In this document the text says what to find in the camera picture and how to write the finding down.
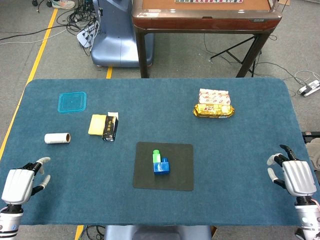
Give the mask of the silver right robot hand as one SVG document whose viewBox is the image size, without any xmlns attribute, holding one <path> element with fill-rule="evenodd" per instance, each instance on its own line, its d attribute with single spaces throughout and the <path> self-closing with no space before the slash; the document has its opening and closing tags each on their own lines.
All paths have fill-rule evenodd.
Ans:
<svg viewBox="0 0 320 240">
<path fill-rule="evenodd" d="M 266 164 L 269 166 L 267 168 L 269 178 L 296 198 L 296 206 L 317 205 L 317 201 L 313 199 L 317 187 L 309 164 L 298 159 L 289 146 L 281 144 L 280 148 L 286 152 L 287 156 L 276 153 L 268 158 Z M 284 179 L 276 176 L 275 171 L 270 167 L 272 165 L 280 166 Z"/>
</svg>

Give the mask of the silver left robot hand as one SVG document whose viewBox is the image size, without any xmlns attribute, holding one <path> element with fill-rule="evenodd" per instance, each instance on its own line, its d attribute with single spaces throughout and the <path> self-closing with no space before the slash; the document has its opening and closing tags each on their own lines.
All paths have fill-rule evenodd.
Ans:
<svg viewBox="0 0 320 240">
<path fill-rule="evenodd" d="M 11 169 L 8 172 L 1 199 L 9 205 L 23 205 L 31 196 L 44 190 L 51 176 L 48 174 L 37 186 L 34 186 L 34 179 L 37 174 L 44 174 L 43 165 L 50 160 L 50 157 L 42 157 L 34 163 L 29 162 L 23 167 Z"/>
</svg>

